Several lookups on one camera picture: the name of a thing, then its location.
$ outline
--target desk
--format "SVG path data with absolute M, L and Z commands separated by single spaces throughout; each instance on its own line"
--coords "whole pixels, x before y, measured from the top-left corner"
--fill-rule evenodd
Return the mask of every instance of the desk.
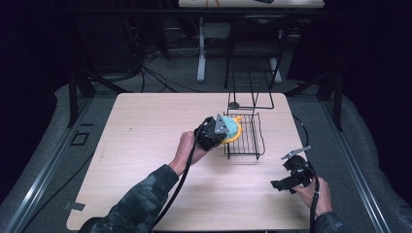
M 254 0 L 179 0 L 182 8 L 313 8 L 319 9 L 325 5 L 323 0 L 276 0 L 271 4 Z M 199 20 L 199 64 L 197 67 L 197 81 L 203 83 L 206 70 L 206 52 L 204 49 L 204 22 Z M 276 60 L 271 59 L 272 69 L 276 67 Z M 276 82 L 281 82 L 280 74 L 276 74 Z
M 322 8 L 324 4 L 323 0 L 275 0 L 271 4 L 255 0 L 179 0 L 180 7 L 188 8 Z
M 250 93 L 237 93 L 250 101 Z M 309 209 L 298 195 L 270 183 L 290 174 L 281 156 L 302 148 L 287 99 L 273 94 L 275 108 L 258 110 L 265 154 L 231 156 L 223 146 L 193 165 L 175 202 L 154 230 L 240 231 L 308 229 Z M 226 111 L 227 93 L 121 94 L 109 116 L 67 227 L 80 229 L 93 216 L 105 216 L 126 191 L 174 156 L 183 131 L 205 117 Z M 261 104 L 268 105 L 261 98 Z

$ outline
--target wire rack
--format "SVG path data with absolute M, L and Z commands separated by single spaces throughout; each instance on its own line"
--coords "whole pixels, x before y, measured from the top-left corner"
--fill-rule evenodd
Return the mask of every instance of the wire rack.
M 259 159 L 261 155 L 264 155 L 264 140 L 257 111 L 274 109 L 269 87 L 272 75 L 271 71 L 266 70 L 230 70 L 232 89 L 228 96 L 227 114 L 224 115 L 227 117 L 242 116 L 239 122 L 242 126 L 242 133 L 237 140 L 224 145 L 224 154 L 228 159 L 231 156 L 255 156 Z M 236 92 L 250 93 L 251 100 L 248 103 L 238 103 Z M 258 99 L 261 98 L 270 98 L 269 105 L 259 105 Z
M 239 117 L 242 133 L 234 142 L 224 145 L 224 154 L 230 159 L 231 156 L 255 156 L 257 159 L 264 154 L 264 141 L 260 130 L 259 114 L 253 115 L 227 115 L 227 117 Z

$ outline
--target cable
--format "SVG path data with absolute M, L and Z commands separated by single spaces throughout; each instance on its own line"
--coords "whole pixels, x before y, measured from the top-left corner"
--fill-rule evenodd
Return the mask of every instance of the cable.
M 206 122 L 206 119 L 203 120 L 203 122 L 200 125 L 203 125 Z M 199 136 L 200 130 L 197 130 L 196 135 L 194 136 L 194 139 L 196 139 Z M 196 149 L 196 140 L 193 142 L 193 147 L 191 148 L 188 162 L 186 163 L 185 171 L 183 172 L 182 178 L 179 181 L 178 186 L 176 187 L 175 192 L 173 193 L 172 197 L 170 198 L 169 202 L 167 205 L 164 207 L 163 211 L 160 213 L 160 215 L 157 217 L 157 220 L 154 223 L 154 227 L 161 221 L 161 219 L 166 215 L 167 211 L 169 208 L 172 206 L 173 202 L 175 201 L 176 197 L 178 196 L 180 190 L 182 189 L 183 183 L 185 182 L 186 176 L 188 175 L 189 168 L 191 165 L 191 159 L 193 158 L 194 150 Z
M 297 164 L 297 163 L 293 163 L 294 166 L 298 166 L 298 167 L 303 167 L 304 169 L 309 170 L 312 174 L 313 174 L 313 178 L 315 179 L 315 192 L 313 194 L 313 200 L 312 200 L 312 204 L 310 207 L 310 233 L 315 233 L 315 218 L 316 218 L 316 206 L 318 205 L 318 199 L 319 199 L 319 178 L 318 175 L 315 172 L 315 169 L 313 168 L 313 166 L 311 165 L 311 163 L 308 161 L 308 166 L 302 165 L 302 164 Z
M 309 134 L 308 134 L 308 131 L 306 130 L 305 125 L 303 124 L 303 122 L 302 122 L 297 116 L 295 116 L 294 114 L 292 114 L 292 116 L 293 116 L 297 121 L 299 121 L 300 125 L 302 126 L 303 130 L 305 131 L 305 135 L 306 135 L 305 147 L 309 146 Z
M 176 50 L 177 50 L 182 56 L 185 56 L 185 57 L 190 57 L 190 56 L 196 55 L 197 52 L 200 50 L 200 47 L 197 47 L 196 50 L 195 50 L 194 52 L 192 52 L 191 54 L 185 54 L 184 52 L 182 52 L 182 49 L 180 49 L 178 46 L 170 45 L 169 47 L 176 48 Z
M 36 213 L 27 221 L 27 223 L 24 225 L 24 228 L 21 230 L 21 232 L 24 232 L 27 227 L 31 224 L 31 222 L 36 218 L 36 216 L 43 211 L 43 209 L 50 203 L 50 201 L 69 183 L 71 182 L 81 171 L 82 169 L 86 166 L 86 164 L 93 158 L 94 152 L 91 153 L 91 155 L 88 156 L 87 160 L 83 163 L 83 165 L 73 174 L 72 177 L 67 180 L 66 183 L 64 183 L 37 211 Z
M 126 81 L 126 80 L 130 80 L 131 78 L 135 77 L 136 75 L 138 75 L 141 71 L 141 67 L 128 72 L 127 74 L 125 74 L 124 76 L 121 77 L 115 77 L 115 78 L 104 78 L 105 80 L 111 82 L 111 83 L 116 83 L 116 82 L 121 82 L 121 81 Z
M 140 93 L 143 93 L 143 91 L 145 90 L 145 85 L 146 85 L 145 72 L 143 72 L 143 68 L 142 68 L 142 88 L 140 89 Z
M 308 169 L 312 172 L 313 177 L 315 178 L 315 193 L 313 194 L 312 205 L 310 207 L 310 233 L 315 233 L 316 205 L 318 204 L 319 199 L 319 178 L 314 169 Z
M 160 52 L 156 46 L 151 46 L 145 49 L 146 55 L 145 55 L 145 60 L 152 62 L 157 59 L 157 53 Z
M 175 84 L 175 85 L 178 85 L 178 86 L 180 86 L 180 87 L 182 87 L 182 88 L 184 88 L 184 89 L 188 89 L 188 90 L 191 90 L 191 91 L 194 91 L 194 92 L 204 92 L 204 91 L 202 91 L 202 90 L 192 89 L 192 88 L 189 88 L 189 87 L 187 87 L 187 86 L 184 86 L 184 85 L 181 85 L 181 84 L 179 84 L 179 83 L 176 83 L 176 82 L 174 82 L 174 81 L 171 81 L 171 80 L 169 80 L 169 79 L 166 79 L 166 78 L 165 78 L 164 76 L 162 76 L 161 74 L 159 74 L 159 73 L 157 73 L 157 72 L 155 72 L 155 71 L 147 68 L 147 67 L 144 66 L 144 65 L 142 65 L 142 69 L 143 69 L 144 71 L 148 72 L 149 74 L 151 74 L 151 75 L 152 75 L 155 79 L 157 79 L 160 83 L 162 83 L 165 88 L 168 88 L 168 89 L 170 89 L 170 90 L 173 91 L 173 92 L 179 93 L 179 91 L 177 91 L 176 89 L 174 89 L 174 88 L 172 88 L 170 85 L 168 85 L 167 82 L 171 82 L 171 83 L 173 83 L 173 84 Z

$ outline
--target human arm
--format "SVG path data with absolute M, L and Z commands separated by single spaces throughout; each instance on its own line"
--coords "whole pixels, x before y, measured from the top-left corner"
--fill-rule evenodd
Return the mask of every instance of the human arm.
M 319 233 L 343 233 L 349 232 L 348 228 L 340 220 L 337 213 L 332 209 L 332 203 L 330 198 L 330 189 L 327 182 L 318 177 L 319 179 L 319 198 L 316 205 L 316 222 L 315 232 Z M 308 208 L 311 208 L 313 196 L 315 194 L 315 179 L 313 179 L 307 186 L 296 186 L 293 188 Z
M 91 232 L 151 232 L 168 192 L 185 170 L 193 144 L 193 132 L 183 133 L 169 165 L 161 166 L 133 186 L 105 217 L 93 225 Z M 196 147 L 191 164 L 206 153 Z

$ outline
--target camouflage sleeve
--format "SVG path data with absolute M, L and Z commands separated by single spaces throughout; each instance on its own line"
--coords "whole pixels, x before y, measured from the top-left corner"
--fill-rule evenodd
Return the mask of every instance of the camouflage sleeve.
M 316 218 L 315 232 L 347 233 L 350 232 L 335 212 L 327 212 Z
M 134 185 L 91 232 L 151 232 L 168 192 L 178 180 L 172 168 L 161 166 Z

